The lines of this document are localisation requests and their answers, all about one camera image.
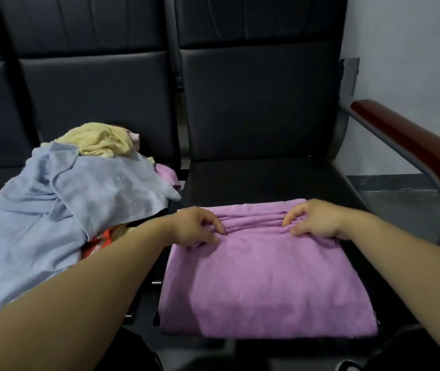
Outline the pale yellow cloth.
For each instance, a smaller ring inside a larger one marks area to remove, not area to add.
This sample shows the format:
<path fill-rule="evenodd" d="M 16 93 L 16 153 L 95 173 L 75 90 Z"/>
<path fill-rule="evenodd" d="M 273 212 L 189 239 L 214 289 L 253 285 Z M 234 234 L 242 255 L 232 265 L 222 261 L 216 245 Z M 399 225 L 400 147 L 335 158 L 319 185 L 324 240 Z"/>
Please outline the pale yellow cloth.
<path fill-rule="evenodd" d="M 53 142 L 71 144 L 81 156 L 128 157 L 132 152 L 137 152 L 128 131 L 130 130 L 113 124 L 86 123 L 69 130 Z"/>

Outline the person's right hand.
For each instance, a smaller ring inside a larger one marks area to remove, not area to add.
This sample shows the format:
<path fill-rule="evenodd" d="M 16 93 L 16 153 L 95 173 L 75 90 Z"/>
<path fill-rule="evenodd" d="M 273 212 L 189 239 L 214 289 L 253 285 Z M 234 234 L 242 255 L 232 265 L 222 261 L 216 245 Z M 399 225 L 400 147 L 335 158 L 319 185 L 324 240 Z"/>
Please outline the person's right hand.
<path fill-rule="evenodd" d="M 350 240 L 348 227 L 354 221 L 357 210 L 334 205 L 330 202 L 310 199 L 291 208 L 282 226 L 311 224 L 316 237 Z"/>

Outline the person's left forearm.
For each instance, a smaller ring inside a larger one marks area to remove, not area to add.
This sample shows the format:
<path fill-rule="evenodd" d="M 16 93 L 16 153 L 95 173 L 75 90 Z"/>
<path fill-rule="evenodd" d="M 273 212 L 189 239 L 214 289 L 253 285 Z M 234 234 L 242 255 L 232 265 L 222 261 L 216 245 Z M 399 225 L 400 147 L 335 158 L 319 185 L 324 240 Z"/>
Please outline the person's left forearm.
<path fill-rule="evenodd" d="M 155 218 L 0 310 L 0 371 L 161 371 L 125 315 L 162 250 L 171 216 Z"/>

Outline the light blue cloth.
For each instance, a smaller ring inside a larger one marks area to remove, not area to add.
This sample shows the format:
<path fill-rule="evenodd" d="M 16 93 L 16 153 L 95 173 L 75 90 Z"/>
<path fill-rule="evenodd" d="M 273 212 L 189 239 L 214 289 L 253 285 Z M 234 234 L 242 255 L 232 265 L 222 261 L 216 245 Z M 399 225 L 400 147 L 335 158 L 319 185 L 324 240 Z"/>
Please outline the light blue cloth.
<path fill-rule="evenodd" d="M 79 262 L 81 248 L 102 231 L 179 200 L 135 151 L 106 158 L 55 142 L 34 149 L 0 190 L 0 310 Z"/>

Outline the small purple cloth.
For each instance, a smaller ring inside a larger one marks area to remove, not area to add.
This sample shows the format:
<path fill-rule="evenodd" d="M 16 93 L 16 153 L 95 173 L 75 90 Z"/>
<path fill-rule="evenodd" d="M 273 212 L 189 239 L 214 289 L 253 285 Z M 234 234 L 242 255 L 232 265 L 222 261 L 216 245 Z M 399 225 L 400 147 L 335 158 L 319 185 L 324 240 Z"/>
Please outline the small purple cloth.
<path fill-rule="evenodd" d="M 154 164 L 155 173 L 165 182 L 170 184 L 176 191 L 182 189 L 182 185 L 178 179 L 176 172 L 163 164 Z"/>

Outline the orange patterned cloth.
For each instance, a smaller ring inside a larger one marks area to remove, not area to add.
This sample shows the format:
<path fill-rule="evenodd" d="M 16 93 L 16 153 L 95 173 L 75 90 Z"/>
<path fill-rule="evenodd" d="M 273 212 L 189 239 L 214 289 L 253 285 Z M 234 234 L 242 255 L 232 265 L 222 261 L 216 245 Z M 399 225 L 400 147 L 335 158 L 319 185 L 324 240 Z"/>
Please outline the orange patterned cloth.
<path fill-rule="evenodd" d="M 123 237 L 127 232 L 128 227 L 126 224 L 119 224 L 107 230 L 104 230 L 102 233 L 88 240 L 82 246 L 81 259 L 86 259 L 87 257 L 98 252 L 100 249 L 107 247 L 111 243 Z"/>

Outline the purple towel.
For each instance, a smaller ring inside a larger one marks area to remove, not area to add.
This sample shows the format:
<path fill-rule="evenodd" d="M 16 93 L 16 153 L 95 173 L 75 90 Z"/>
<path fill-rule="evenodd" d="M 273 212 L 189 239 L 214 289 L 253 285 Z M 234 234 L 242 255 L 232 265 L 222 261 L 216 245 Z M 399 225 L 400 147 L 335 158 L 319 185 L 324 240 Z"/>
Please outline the purple towel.
<path fill-rule="evenodd" d="M 206 207 L 218 244 L 173 245 L 157 313 L 167 335 L 361 338 L 378 333 L 368 293 L 334 238 L 281 224 L 305 199 Z"/>

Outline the person's right forearm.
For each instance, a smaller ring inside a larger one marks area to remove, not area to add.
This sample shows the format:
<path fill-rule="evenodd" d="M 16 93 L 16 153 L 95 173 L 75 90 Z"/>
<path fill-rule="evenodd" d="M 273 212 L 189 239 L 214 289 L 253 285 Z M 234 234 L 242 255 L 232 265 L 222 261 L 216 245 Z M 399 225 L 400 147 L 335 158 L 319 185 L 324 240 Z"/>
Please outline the person's right forearm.
<path fill-rule="evenodd" d="M 362 211 L 344 217 L 342 232 L 440 346 L 440 247 Z"/>

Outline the person's left hand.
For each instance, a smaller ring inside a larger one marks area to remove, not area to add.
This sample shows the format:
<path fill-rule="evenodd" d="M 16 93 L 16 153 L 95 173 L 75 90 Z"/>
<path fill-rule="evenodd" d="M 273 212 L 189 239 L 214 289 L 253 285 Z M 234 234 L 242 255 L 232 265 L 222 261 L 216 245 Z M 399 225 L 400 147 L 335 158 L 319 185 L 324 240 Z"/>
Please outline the person's left hand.
<path fill-rule="evenodd" d="M 160 223 L 167 242 L 183 247 L 193 245 L 194 236 L 200 232 L 226 235 L 223 224 L 213 212 L 196 206 L 165 216 Z"/>

